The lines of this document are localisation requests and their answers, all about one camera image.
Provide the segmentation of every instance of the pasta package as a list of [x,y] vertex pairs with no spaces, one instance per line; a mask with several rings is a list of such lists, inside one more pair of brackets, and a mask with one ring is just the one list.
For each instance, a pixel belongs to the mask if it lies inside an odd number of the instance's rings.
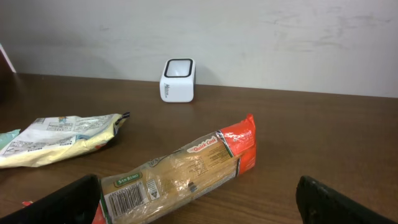
[[107,223],[149,223],[217,188],[256,163],[251,114],[207,134],[168,156],[101,180]]
[[0,168],[39,167],[104,146],[130,113],[37,118],[0,150]]

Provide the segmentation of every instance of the white strip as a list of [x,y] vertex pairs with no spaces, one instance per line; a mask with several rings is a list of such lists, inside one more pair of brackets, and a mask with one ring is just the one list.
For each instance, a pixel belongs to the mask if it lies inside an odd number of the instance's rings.
[[7,64],[8,64],[8,66],[11,68],[11,71],[14,72],[14,73],[17,73],[17,72],[15,71],[14,66],[12,66],[12,63],[11,63],[10,59],[8,58],[6,51],[4,50],[4,48],[2,47],[1,44],[0,44],[0,50],[1,50],[1,53],[2,53],[2,55],[4,56],[4,58],[6,59],[6,62],[7,62]]

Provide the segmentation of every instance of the small white cube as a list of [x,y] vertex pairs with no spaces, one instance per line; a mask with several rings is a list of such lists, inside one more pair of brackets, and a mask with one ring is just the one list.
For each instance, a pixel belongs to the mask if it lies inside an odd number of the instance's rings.
[[168,103],[187,103],[193,100],[195,61],[173,58],[166,62],[160,79],[160,97]]

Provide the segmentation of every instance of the wood grain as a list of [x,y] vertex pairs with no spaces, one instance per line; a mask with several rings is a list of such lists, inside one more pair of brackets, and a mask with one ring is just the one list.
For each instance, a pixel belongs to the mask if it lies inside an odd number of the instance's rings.
[[171,104],[154,82],[44,75],[14,75],[0,87],[0,133],[39,117],[131,112],[100,151],[1,169],[0,216],[85,174],[129,171],[252,113],[255,168],[155,223],[301,223],[301,175],[398,221],[398,99],[198,85],[193,102]]

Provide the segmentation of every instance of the spaghetti package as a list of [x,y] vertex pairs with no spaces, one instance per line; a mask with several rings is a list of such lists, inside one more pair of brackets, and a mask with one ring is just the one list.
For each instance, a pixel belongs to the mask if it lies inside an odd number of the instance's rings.
[[149,223],[254,167],[256,127],[251,114],[168,156],[101,180],[108,223]]
[[93,152],[112,139],[129,116],[37,118],[0,149],[0,168],[39,167]]

